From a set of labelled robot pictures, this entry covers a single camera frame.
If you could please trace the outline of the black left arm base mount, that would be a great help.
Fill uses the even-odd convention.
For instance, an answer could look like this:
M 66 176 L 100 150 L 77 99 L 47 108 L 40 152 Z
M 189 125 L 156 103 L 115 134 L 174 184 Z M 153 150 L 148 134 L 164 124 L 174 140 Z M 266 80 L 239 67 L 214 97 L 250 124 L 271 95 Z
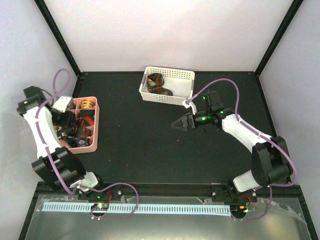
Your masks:
M 111 201 L 113 198 L 118 198 L 122 194 L 123 186 L 116 185 L 108 188 L 107 190 L 98 192 L 98 190 L 104 189 L 105 186 L 98 186 L 96 191 L 88 190 L 83 193 L 79 193 L 77 199 L 80 201 L 88 201 L 90 203 L 107 203 Z

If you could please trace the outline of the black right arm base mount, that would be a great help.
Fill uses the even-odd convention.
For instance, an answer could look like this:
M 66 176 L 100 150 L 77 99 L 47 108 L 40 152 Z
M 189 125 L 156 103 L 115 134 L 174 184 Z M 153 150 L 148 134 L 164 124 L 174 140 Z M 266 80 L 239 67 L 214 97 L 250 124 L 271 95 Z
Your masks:
M 216 202 L 224 203 L 256 203 L 257 197 L 253 196 L 253 190 L 239 192 L 230 184 L 213 184 L 211 196 Z

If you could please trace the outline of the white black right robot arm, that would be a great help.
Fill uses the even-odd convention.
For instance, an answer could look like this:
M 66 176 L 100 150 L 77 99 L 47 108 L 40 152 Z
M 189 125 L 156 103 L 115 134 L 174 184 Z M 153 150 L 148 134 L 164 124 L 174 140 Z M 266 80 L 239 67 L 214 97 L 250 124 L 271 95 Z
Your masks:
M 236 116 L 233 109 L 224 107 L 216 91 L 210 91 L 202 98 L 206 106 L 204 111 L 187 113 L 174 121 L 171 127 L 187 132 L 200 126 L 214 125 L 249 150 L 251 168 L 230 180 L 227 189 L 230 200 L 238 202 L 246 191 L 268 187 L 293 174 L 287 143 L 282 137 L 265 134 Z

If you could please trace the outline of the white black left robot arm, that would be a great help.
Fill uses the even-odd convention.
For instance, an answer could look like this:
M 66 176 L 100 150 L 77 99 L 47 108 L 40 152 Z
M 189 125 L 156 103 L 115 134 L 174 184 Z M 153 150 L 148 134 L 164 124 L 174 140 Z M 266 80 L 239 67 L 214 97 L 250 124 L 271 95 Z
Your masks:
M 107 186 L 96 173 L 85 170 L 77 156 L 98 148 L 97 98 L 60 96 L 47 100 L 36 86 L 23 92 L 26 99 L 18 103 L 17 112 L 27 121 L 35 140 L 33 170 L 53 190 L 65 189 L 71 194 L 78 190 L 103 199 Z

